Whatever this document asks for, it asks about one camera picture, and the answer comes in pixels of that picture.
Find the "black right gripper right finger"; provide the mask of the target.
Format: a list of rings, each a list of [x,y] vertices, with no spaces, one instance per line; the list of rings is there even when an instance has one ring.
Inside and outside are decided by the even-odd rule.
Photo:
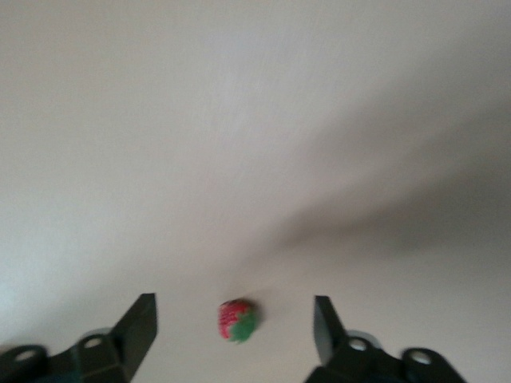
[[[370,335],[346,330],[331,299],[324,295],[315,296],[313,333],[319,365],[307,382],[465,382],[431,349],[409,348],[393,357]]]

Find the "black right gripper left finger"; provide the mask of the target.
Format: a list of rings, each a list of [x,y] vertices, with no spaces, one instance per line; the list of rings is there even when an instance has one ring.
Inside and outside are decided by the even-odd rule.
[[[108,330],[51,355],[43,345],[1,353],[2,382],[130,382],[156,339],[156,294],[141,294]]]

